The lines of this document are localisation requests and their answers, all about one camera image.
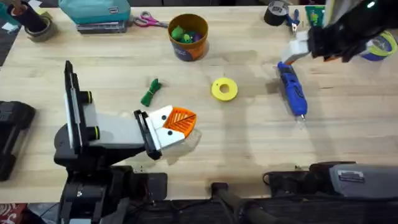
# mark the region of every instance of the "black cable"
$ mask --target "black cable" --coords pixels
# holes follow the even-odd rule
[[[60,202],[63,202],[63,194],[61,194]],[[55,218],[55,224],[62,224],[62,219],[61,219],[61,211],[62,211],[62,209],[61,208],[62,208],[62,204],[60,203],[60,205],[58,206],[57,217]]]
[[[46,211],[44,211],[44,212],[39,216],[39,218],[42,218],[43,215],[45,215],[48,211],[51,210],[51,208],[53,208],[54,206],[56,206],[56,205],[58,205],[58,204],[59,204],[59,202],[57,202],[57,203],[51,205],[48,209],[46,209]]]
[[[141,214],[141,212],[152,212],[152,213],[172,213],[173,216],[175,217],[176,214],[179,214],[180,212],[182,212],[183,210],[186,210],[188,208],[192,208],[195,206],[199,206],[199,205],[204,205],[206,203],[212,202],[211,199],[208,200],[202,200],[200,202],[193,202],[193,203],[189,203],[187,205],[183,205],[180,208],[176,207],[173,204],[173,201],[170,201],[170,209],[146,209],[145,207],[148,205],[151,205],[152,203],[143,203],[141,205],[132,205],[135,207],[135,209],[133,211],[130,211],[127,214],[127,219],[131,216],[133,216],[134,214],[136,215],[134,217],[134,219],[132,220],[132,222],[126,222],[128,224],[136,224],[139,221],[139,215]]]
[[[235,219],[234,219],[233,215],[231,214],[231,210],[226,206],[225,202],[221,198],[219,198],[218,201],[220,202],[221,206],[223,207],[225,215],[227,216],[229,223],[236,224]]]
[[[127,212],[126,217],[124,218],[125,219],[125,223],[132,223],[132,224],[137,223],[139,215],[142,212],[142,209],[144,209],[145,206],[148,206],[148,205],[151,205],[151,204],[152,203],[142,203],[140,205],[133,205],[132,204],[132,206],[135,206],[135,209]]]
[[[182,211],[179,211],[178,208],[174,205],[174,201],[171,200],[170,201],[170,207],[172,209],[172,215],[173,215],[173,219],[171,219],[170,224],[172,223],[180,223],[180,213],[182,213]]]

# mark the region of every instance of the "yellow tape roll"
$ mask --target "yellow tape roll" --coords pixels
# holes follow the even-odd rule
[[[223,93],[221,91],[221,86],[223,85],[228,86],[228,92]],[[219,78],[213,82],[211,86],[211,94],[213,94],[215,98],[222,101],[232,100],[238,94],[238,86],[234,80],[230,78]]]

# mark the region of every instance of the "scissors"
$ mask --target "scissors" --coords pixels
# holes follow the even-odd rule
[[[134,23],[139,27],[159,26],[167,28],[169,25],[164,22],[159,22],[148,11],[144,11],[139,17],[134,18]]]

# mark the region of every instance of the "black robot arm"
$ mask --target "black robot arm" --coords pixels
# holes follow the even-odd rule
[[[398,28],[396,0],[364,0],[326,27],[312,27],[308,49],[312,57],[341,57],[348,62],[366,50],[366,43],[386,29]]]
[[[68,172],[58,223],[87,219],[92,224],[120,224],[130,200],[166,198],[166,174],[137,174],[131,166],[113,166],[144,151],[153,160],[161,157],[146,112],[135,111],[135,119],[95,113],[92,94],[80,91],[69,61],[65,64],[65,106],[67,124],[54,140],[54,161]]]

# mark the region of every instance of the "duct tape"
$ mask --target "duct tape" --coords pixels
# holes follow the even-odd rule
[[[228,87],[225,93],[221,91],[223,85]],[[219,78],[211,85],[211,94],[219,100],[229,101],[238,94],[238,85],[230,78]]]
[[[264,21],[271,26],[280,26],[286,20],[286,15],[289,13],[289,6],[283,1],[272,1],[269,3],[266,13],[264,14]]]
[[[25,32],[29,35],[28,38],[33,42],[44,42],[53,37],[57,33],[57,26],[46,16],[40,16],[47,24],[47,27],[40,32],[31,32],[25,27]]]
[[[367,49],[361,52],[360,56],[373,62],[385,59],[395,53],[398,48],[394,36],[388,31],[384,31],[373,40],[370,40],[366,46]]]

